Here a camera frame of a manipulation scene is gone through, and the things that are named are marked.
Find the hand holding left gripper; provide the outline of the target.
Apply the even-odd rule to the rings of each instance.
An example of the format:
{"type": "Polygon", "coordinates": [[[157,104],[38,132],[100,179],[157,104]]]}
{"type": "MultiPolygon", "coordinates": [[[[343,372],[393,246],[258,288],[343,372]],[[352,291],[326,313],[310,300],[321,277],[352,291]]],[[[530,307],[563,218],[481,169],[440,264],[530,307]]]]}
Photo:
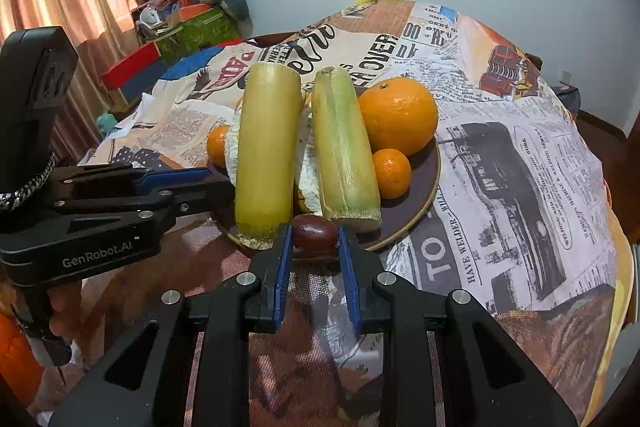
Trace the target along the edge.
{"type": "MultiPolygon", "coordinates": [[[[50,331],[66,340],[73,340],[81,323],[82,282],[76,281],[48,290],[53,310],[50,331]]],[[[16,289],[7,281],[1,281],[1,310],[5,314],[18,310],[16,289]]]]}

